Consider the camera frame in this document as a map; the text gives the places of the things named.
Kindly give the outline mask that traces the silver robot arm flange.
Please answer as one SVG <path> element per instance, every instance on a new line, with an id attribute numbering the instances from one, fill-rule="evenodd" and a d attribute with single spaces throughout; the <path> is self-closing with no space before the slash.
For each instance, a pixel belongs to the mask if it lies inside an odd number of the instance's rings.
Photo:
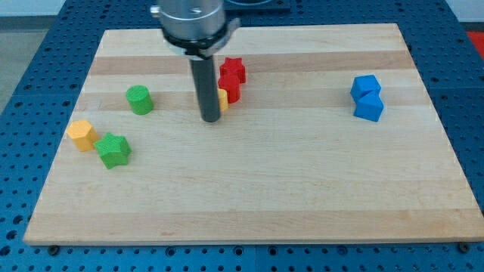
<path id="1" fill-rule="evenodd" d="M 190 60 L 211 58 L 241 25 L 238 18 L 227 19 L 222 0 L 159 0 L 150 14 L 160 21 L 169 48 Z"/>

